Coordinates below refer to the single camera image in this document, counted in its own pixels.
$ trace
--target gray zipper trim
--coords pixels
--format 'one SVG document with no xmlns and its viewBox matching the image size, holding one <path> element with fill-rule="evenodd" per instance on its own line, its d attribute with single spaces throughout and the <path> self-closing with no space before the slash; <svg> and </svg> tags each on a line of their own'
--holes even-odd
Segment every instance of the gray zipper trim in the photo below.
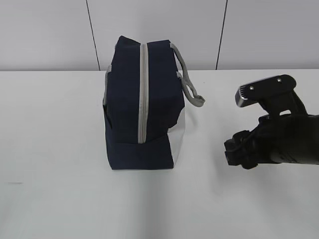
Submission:
<svg viewBox="0 0 319 239">
<path fill-rule="evenodd" d="M 148 51 L 147 44 L 141 44 L 138 143 L 146 142 L 148 116 L 149 116 L 149 51 Z"/>
</svg>

